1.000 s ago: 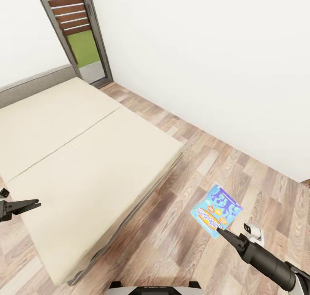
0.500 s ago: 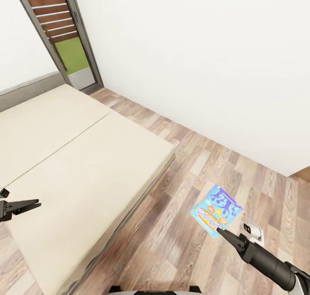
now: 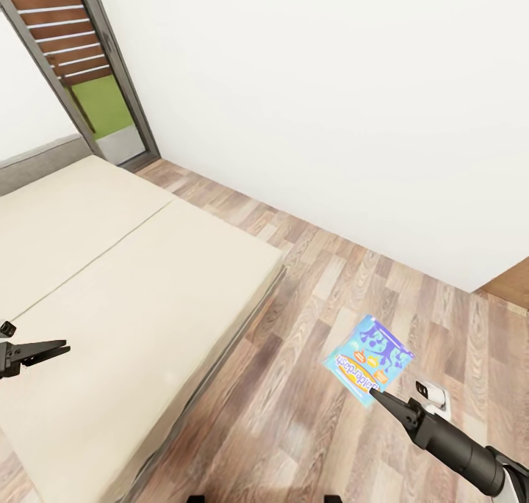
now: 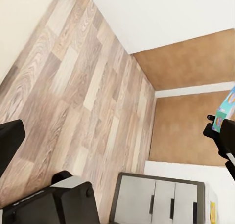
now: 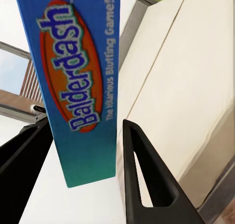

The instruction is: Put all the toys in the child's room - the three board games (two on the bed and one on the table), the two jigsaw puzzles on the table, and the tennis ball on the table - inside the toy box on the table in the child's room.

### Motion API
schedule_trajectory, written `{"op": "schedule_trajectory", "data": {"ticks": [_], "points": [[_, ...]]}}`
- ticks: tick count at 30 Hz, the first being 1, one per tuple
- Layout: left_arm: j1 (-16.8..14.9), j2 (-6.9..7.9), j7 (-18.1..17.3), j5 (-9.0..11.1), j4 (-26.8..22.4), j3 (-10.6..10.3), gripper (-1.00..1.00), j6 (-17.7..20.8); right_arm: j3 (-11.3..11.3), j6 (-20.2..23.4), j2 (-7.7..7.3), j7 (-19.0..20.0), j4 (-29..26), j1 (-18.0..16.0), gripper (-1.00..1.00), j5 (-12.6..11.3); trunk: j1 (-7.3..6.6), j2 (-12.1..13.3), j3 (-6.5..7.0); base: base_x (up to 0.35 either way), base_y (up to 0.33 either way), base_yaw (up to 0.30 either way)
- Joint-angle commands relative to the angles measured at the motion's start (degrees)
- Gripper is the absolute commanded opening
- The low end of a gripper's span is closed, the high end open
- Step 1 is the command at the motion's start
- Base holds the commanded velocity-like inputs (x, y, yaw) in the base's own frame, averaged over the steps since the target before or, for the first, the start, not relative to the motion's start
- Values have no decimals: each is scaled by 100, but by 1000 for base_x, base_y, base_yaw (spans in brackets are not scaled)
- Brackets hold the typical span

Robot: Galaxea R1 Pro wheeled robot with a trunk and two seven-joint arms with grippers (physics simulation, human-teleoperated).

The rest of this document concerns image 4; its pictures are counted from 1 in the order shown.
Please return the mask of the board game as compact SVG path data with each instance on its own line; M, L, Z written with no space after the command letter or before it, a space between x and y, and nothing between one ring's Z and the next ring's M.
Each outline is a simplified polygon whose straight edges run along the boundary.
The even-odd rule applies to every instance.
M211 202L211 224L220 224L220 218L215 202Z
M212 130L220 132L220 128L224 119L230 119L235 112L235 86L231 89L226 99L217 110Z

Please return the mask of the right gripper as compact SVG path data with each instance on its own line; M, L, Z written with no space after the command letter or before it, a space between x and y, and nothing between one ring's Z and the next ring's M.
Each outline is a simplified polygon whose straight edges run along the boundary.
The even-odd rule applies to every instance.
M219 132L212 130L212 126L212 123L208 123L204 130L204 136L212 138L219 149L228 149L223 141L220 139Z

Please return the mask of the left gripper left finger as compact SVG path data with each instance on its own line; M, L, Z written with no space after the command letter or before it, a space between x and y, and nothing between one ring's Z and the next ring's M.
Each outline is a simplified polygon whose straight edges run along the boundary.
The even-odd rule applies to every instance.
M25 139L22 120L0 124L0 178Z

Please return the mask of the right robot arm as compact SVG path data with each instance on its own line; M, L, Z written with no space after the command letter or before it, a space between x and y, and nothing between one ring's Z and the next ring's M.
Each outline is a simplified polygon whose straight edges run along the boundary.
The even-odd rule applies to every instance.
M215 116L216 115L208 115L208 120L214 123ZM215 144L218 146L218 154L228 160L225 163L226 168L229 170L230 174L235 180L235 159L226 147L226 145L220 139L219 132L212 130L212 126L212 123L208 123L204 130L204 136L212 138L214 140Z

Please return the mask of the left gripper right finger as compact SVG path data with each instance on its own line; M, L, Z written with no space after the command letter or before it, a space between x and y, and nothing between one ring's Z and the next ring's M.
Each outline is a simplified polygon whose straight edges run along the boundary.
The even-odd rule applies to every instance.
M219 136L235 159L235 121L224 119Z

